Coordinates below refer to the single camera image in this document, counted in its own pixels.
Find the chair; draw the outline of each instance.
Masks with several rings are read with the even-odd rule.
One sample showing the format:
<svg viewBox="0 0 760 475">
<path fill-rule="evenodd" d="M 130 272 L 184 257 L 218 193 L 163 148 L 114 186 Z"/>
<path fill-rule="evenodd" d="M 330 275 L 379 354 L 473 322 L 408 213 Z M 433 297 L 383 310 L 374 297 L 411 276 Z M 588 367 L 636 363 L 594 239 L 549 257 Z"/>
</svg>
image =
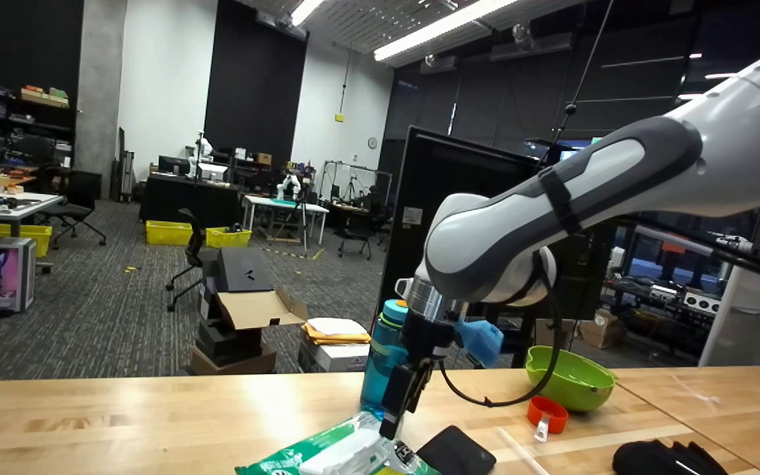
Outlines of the chair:
<svg viewBox="0 0 760 475">
<path fill-rule="evenodd" d="M 373 261 L 373 234 L 378 232 L 378 219 L 373 210 L 367 209 L 340 209 L 343 215 L 340 215 L 340 226 L 334 228 L 338 238 L 343 238 L 338 243 L 338 255 L 345 255 L 345 243 L 347 239 L 362 239 L 362 247 L 358 247 L 358 255 L 367 251 L 367 261 Z"/>
<path fill-rule="evenodd" d="M 53 247 L 58 247 L 62 234 L 77 238 L 77 224 L 84 224 L 89 232 L 101 238 L 98 244 L 105 244 L 109 238 L 98 226 L 86 222 L 86 215 L 94 210 L 94 199 L 101 194 L 101 173 L 89 170 L 65 170 L 58 177 L 55 189 L 65 198 L 61 205 L 44 209 L 43 215 L 61 222 L 61 232 L 53 239 Z"/>
<path fill-rule="evenodd" d="M 204 251 L 204 243 L 205 243 L 205 226 L 204 226 L 204 222 L 201 222 L 190 209 L 180 209 L 177 213 L 190 222 L 192 234 L 190 234 L 186 247 L 184 247 L 186 267 L 184 267 L 183 272 L 177 272 L 177 275 L 167 281 L 167 290 L 171 292 L 171 290 L 175 290 L 175 281 L 177 281 L 180 276 L 190 275 L 192 268 L 201 268 L 201 276 L 198 276 L 194 281 L 190 281 L 186 288 L 183 288 L 180 292 L 175 292 L 175 297 L 171 297 L 169 306 L 167 306 L 167 310 L 175 310 L 177 301 L 180 301 L 183 296 L 186 296 L 194 285 L 201 285 L 205 268 L 217 261 L 217 255 L 201 252 L 201 251 Z"/>
</svg>

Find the plastic bin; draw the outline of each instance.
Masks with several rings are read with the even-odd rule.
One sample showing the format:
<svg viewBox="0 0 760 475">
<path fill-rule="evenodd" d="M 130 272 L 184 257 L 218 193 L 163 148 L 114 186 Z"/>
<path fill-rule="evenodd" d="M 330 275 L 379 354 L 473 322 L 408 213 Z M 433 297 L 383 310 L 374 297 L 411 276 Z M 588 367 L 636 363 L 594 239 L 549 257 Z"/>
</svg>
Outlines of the plastic bin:
<svg viewBox="0 0 760 475">
<path fill-rule="evenodd" d="M 33 257 L 44 257 L 55 228 L 44 224 L 22 224 L 18 234 L 33 239 Z M 10 238 L 10 224 L 0 224 L 0 238 Z"/>
<path fill-rule="evenodd" d="M 205 247 L 247 247 L 250 228 L 230 232 L 230 226 L 208 226 Z"/>
<path fill-rule="evenodd" d="M 146 222 L 148 244 L 184 247 L 190 243 L 190 234 L 192 234 L 190 222 Z"/>
</svg>

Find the green bowl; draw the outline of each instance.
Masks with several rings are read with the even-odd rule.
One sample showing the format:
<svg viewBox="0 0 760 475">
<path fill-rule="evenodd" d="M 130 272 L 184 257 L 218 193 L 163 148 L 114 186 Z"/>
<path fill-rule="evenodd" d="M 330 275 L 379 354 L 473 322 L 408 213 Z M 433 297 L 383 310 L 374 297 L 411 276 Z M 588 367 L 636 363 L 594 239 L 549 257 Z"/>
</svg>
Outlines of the green bowl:
<svg viewBox="0 0 760 475">
<path fill-rule="evenodd" d="M 549 367 L 551 346 L 527 348 L 527 376 L 539 381 Z M 543 396 L 560 400 L 569 412 L 598 409 L 615 388 L 615 374 L 592 359 L 569 350 L 560 350 L 555 374 L 543 384 Z"/>
</svg>

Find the cable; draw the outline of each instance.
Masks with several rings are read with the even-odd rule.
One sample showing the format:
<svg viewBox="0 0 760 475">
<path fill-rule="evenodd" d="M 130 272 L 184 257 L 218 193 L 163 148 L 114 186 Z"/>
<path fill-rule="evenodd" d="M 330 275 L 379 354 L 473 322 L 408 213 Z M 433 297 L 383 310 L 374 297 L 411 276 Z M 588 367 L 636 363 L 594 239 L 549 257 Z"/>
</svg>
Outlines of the cable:
<svg viewBox="0 0 760 475">
<path fill-rule="evenodd" d="M 592 44 L 592 49 L 588 49 L 588 57 L 585 57 L 581 82 L 576 83 L 569 102 L 565 102 L 565 112 L 561 112 L 561 118 L 560 118 L 560 125 L 555 129 L 555 143 L 561 136 L 566 118 L 577 110 L 576 99 L 581 96 L 581 92 L 584 92 L 584 87 L 585 87 L 585 79 L 588 79 L 592 62 L 594 62 L 594 57 L 596 57 L 598 40 L 601 40 L 601 34 L 606 30 L 613 7 L 615 7 L 615 0 L 610 0 L 606 11 L 601 12 L 601 20 L 598 20 L 594 44 Z"/>
<path fill-rule="evenodd" d="M 555 346 L 551 346 L 551 356 L 549 356 L 549 363 L 547 363 L 543 376 L 540 376 L 527 393 L 523 393 L 523 396 L 518 396 L 518 397 L 490 400 L 489 396 L 482 396 L 482 400 L 479 400 L 479 397 L 466 396 L 465 389 L 458 389 L 458 388 L 453 384 L 453 379 L 448 376 L 448 371 L 446 371 L 446 367 L 444 367 L 444 359 L 436 359 L 444 381 L 446 381 L 446 384 L 452 388 L 452 393 L 457 393 L 462 400 L 469 400 L 469 404 L 475 404 L 475 405 L 514 405 L 514 404 L 523 404 L 523 400 L 527 400 L 527 397 L 533 397 L 536 393 L 543 389 L 543 384 L 549 381 L 549 376 L 551 376 L 555 368 L 557 368 L 565 331 L 561 331 L 561 309 L 560 309 L 560 301 L 557 301 L 557 296 L 555 296 L 555 288 L 551 288 L 551 281 L 549 281 L 547 276 L 540 276 L 540 281 L 543 281 L 543 288 L 547 288 L 547 292 L 549 292 L 547 301 L 549 301 L 549 310 L 551 310 L 551 315 L 555 315 Z"/>
</svg>

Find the fluorescent light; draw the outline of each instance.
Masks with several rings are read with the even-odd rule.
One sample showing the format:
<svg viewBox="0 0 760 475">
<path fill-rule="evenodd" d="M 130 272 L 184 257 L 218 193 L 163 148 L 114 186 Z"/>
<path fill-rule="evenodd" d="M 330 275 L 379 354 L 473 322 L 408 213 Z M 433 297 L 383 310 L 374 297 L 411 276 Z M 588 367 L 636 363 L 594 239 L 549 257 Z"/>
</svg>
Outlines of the fluorescent light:
<svg viewBox="0 0 760 475">
<path fill-rule="evenodd" d="M 293 11 L 289 20 L 293 20 L 295 25 L 300 25 L 300 24 L 305 20 L 305 16 L 312 16 L 322 3 L 324 3 L 324 0 L 304 0 L 304 3 Z"/>
<path fill-rule="evenodd" d="M 514 0 L 479 0 L 479 3 L 473 3 L 466 7 L 458 7 L 458 11 L 433 20 L 433 24 L 428 24 L 428 25 L 421 25 L 421 29 L 416 29 L 416 30 L 400 36 L 400 40 L 394 40 L 394 41 L 378 48 L 374 49 L 374 59 L 388 59 L 388 57 L 394 57 L 394 56 L 399 56 L 404 49 L 424 44 L 424 41 L 429 41 L 429 40 L 446 34 L 446 30 L 453 30 L 462 24 L 477 20 L 477 19 L 504 7 L 508 3 L 514 3 Z"/>
<path fill-rule="evenodd" d="M 727 79 L 733 74 L 705 74 L 706 82 L 720 82 L 720 79 Z"/>
</svg>

